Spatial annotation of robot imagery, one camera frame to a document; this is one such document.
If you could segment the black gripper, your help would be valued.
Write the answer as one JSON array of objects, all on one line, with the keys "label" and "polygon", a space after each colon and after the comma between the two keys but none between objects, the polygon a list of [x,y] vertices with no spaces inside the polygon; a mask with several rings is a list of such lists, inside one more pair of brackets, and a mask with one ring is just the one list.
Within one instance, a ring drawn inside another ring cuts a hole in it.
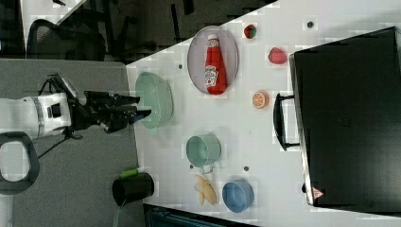
[{"label": "black gripper", "polygon": [[68,102],[71,125],[68,133],[83,131],[93,125],[99,125],[107,133],[125,129],[128,124],[146,118],[151,110],[130,110],[130,105],[140,101],[139,96],[122,96],[108,92],[85,91],[85,105]]}]

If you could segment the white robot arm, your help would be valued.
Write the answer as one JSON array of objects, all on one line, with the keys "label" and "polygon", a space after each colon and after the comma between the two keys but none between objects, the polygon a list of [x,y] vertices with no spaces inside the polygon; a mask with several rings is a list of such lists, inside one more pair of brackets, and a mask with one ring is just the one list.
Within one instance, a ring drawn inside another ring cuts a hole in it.
[{"label": "white robot arm", "polygon": [[120,131],[151,114],[137,107],[138,96],[86,91],[82,98],[61,92],[1,100],[1,193],[16,195],[29,189],[41,170],[34,141],[98,125],[107,133]]}]

